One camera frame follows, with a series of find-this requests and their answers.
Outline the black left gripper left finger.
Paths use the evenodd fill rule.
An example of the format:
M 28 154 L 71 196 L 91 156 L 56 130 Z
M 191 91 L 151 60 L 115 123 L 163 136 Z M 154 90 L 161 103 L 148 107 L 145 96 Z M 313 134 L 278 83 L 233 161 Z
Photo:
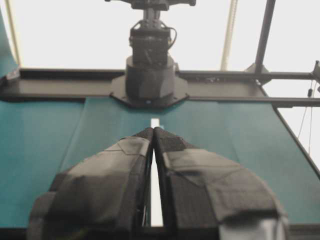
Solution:
M 29 240 L 129 240 L 144 222 L 153 129 L 59 172 L 32 207 Z

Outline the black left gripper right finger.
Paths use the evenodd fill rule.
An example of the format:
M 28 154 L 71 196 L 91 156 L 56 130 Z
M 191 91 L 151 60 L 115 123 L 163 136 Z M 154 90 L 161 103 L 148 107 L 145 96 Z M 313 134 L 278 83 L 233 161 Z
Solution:
M 182 240 L 287 240 L 288 217 L 249 169 L 154 129 L 164 225 Z

